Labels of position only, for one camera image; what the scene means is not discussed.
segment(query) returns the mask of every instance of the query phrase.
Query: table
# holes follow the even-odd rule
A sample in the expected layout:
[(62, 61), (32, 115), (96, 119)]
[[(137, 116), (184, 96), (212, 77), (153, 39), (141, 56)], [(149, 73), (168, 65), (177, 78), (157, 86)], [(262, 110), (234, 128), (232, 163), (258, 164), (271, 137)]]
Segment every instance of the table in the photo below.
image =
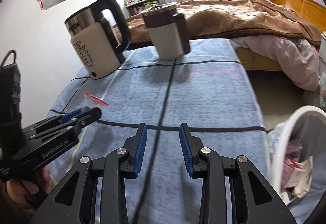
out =
[(132, 4), (127, 5), (126, 8), (127, 8), (128, 12), (129, 12), (129, 15), (133, 16), (133, 15), (138, 14), (137, 8), (139, 6), (145, 6), (146, 3), (152, 2), (152, 1), (158, 1), (159, 4), (165, 4), (165, 0), (141, 0), (141, 1), (138, 1), (136, 3), (132, 3)]
[[(136, 134), (136, 126), (148, 126), (141, 172), (125, 180), (129, 222), (151, 171), (150, 186), (138, 223), (198, 223), (202, 181), (186, 172), (179, 140), (179, 126), (187, 123), (193, 136), (220, 155), (246, 154), (267, 177), (265, 128), (247, 73), (229, 40), (190, 41), (191, 52), (172, 61), (159, 59), (155, 47), (124, 52), (125, 62), (110, 75), (92, 80), (85, 68), (62, 91), (49, 116), (71, 112), (83, 105), (89, 92), (109, 104), (101, 123), (93, 123), (80, 135), (80, 143), (48, 165), (60, 180), (69, 165), (82, 156), (105, 157)], [(150, 168), (150, 160), (155, 159)], [(99, 216), (101, 182), (96, 216)], [(230, 190), (226, 186), (228, 201)], [(229, 208), (228, 223), (232, 223)]]

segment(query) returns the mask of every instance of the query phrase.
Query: kettle handle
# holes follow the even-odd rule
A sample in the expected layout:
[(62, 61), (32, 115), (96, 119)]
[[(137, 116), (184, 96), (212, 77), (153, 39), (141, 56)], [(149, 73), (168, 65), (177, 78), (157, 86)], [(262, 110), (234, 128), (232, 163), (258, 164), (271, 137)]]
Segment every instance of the kettle handle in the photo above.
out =
[[(90, 5), (90, 8), (92, 10), (92, 14), (93, 14), (95, 22), (99, 22), (102, 26), (103, 26), (103, 24), (102, 24), (103, 17), (101, 16), (101, 12), (106, 9), (109, 9), (112, 12), (113, 17), (114, 17), (115, 21), (117, 22), (118, 28), (122, 35), (121, 45), (117, 46), (116, 48), (113, 47), (113, 50), (115, 51), (115, 54), (117, 54), (117, 55), (122, 53), (123, 51), (125, 51), (131, 43), (131, 36), (130, 36), (130, 31), (129, 31), (128, 25), (125, 21), (125, 18), (122, 14), (122, 11), (121, 11), (120, 6), (118, 5), (117, 1), (116, 0), (97, 0), (96, 2), (94, 2)], [(112, 34), (107, 32), (107, 29), (105, 29), (105, 28), (103, 28), (103, 29), (104, 29), (107, 37), (110, 39), (110, 36)]]
[(175, 13), (172, 14), (171, 17), (174, 19), (177, 26), (184, 54), (188, 54), (190, 53), (190, 45), (185, 16), (182, 13)]

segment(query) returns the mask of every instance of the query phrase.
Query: wooden headboard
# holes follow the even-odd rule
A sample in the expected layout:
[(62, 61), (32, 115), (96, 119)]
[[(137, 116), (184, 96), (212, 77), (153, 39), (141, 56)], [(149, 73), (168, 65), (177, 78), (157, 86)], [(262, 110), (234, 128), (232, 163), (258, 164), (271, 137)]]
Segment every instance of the wooden headboard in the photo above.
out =
[(295, 11), (302, 19), (315, 24), (321, 32), (326, 31), (326, 7), (313, 0), (270, 0)]

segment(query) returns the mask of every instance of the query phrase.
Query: black stripe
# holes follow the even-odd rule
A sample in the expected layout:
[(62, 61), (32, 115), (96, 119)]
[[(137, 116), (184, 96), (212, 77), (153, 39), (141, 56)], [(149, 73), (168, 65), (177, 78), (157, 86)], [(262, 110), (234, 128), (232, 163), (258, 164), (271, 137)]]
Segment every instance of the black stripe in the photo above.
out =
[[(165, 94), (164, 104), (163, 104), (163, 108), (162, 108), (162, 112), (161, 112), (161, 116), (160, 116), (160, 119), (159, 119), (159, 125), (158, 126), (161, 126), (162, 123), (163, 123), (163, 118), (164, 118), (165, 110), (166, 110), (166, 107), (167, 107), (167, 100), (169, 98), (169, 93), (170, 93), (171, 84), (172, 84), (172, 80), (173, 80), (173, 74), (174, 74), (174, 69), (175, 69), (175, 62), (176, 62), (176, 60), (174, 60), (173, 65), (172, 65), (172, 70), (171, 70), (171, 76), (170, 76), (170, 80), (169, 80), (169, 85), (167, 87), (167, 91), (166, 91), (166, 94)], [(141, 193), (141, 198), (140, 198), (140, 200), (138, 202), (138, 205), (136, 207), (134, 219), (132, 221), (133, 224), (137, 224), (137, 222), (138, 222), (138, 218), (139, 218), (139, 214), (140, 214), (140, 211), (141, 211), (141, 207), (143, 206), (143, 204), (145, 202), (146, 193), (147, 193), (147, 190), (148, 190), (149, 185), (150, 185), (150, 181), (151, 181), (151, 177), (152, 177), (152, 169), (153, 169), (153, 165), (154, 165), (154, 160), (155, 160), (155, 156), (156, 156), (156, 153), (157, 153), (157, 148), (159, 146), (160, 132), (161, 132), (160, 130), (157, 130), (156, 135), (155, 135), (154, 147), (153, 147), (152, 155), (150, 157), (148, 170), (146, 172), (144, 187), (143, 187), (143, 191)]]
[(240, 61), (236, 61), (236, 60), (205, 60), (205, 61), (177, 63), (176, 66), (186, 65), (186, 64), (204, 64), (204, 63), (211, 63), (211, 62), (234, 62), (234, 63), (242, 64)]
[(84, 85), (84, 83), (88, 80), (85, 79), (85, 81), (83, 81), (83, 83), (81, 84), (81, 86), (74, 92), (74, 94), (72, 95), (72, 97), (70, 98), (69, 102), (66, 104), (65, 108), (62, 110), (64, 112), (64, 110), (66, 109), (66, 107), (68, 106), (68, 104), (70, 103), (71, 99), (74, 97), (74, 95), (78, 92), (78, 90)]
[[(112, 125), (119, 127), (130, 127), (138, 128), (139, 124), (128, 124), (128, 123), (117, 123), (109, 122), (104, 120), (97, 121), (103, 125)], [(179, 131), (178, 126), (158, 126), (158, 125), (147, 125), (149, 130), (161, 130), (161, 131)], [(246, 127), (190, 127), (190, 132), (201, 132), (201, 133), (224, 133), (224, 132), (247, 132), (247, 131), (266, 131), (262, 126), (246, 126)]]
[(56, 114), (66, 114), (65, 112), (60, 112), (60, 111), (57, 111), (57, 110), (54, 110), (54, 109), (51, 109), (49, 112), (54, 112)]
[(206, 61), (195, 61), (195, 62), (183, 62), (183, 63), (177, 63), (177, 64), (151, 64), (151, 65), (144, 65), (144, 66), (135, 66), (131, 68), (120, 68), (117, 70), (130, 70), (130, 69), (136, 69), (136, 68), (149, 68), (149, 67), (173, 67), (174, 66), (180, 66), (180, 65), (186, 65), (186, 64), (204, 64), (204, 63), (211, 63), (211, 62), (233, 62), (241, 64), (241, 62), (236, 60), (206, 60)]

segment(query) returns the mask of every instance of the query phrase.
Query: mug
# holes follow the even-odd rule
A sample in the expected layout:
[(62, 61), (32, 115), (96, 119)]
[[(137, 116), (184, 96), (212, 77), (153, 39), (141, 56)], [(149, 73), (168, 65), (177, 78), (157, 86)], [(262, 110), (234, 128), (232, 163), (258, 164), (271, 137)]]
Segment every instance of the mug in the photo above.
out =
[(176, 3), (153, 6), (141, 12), (161, 60), (174, 60), (190, 52), (185, 16)]

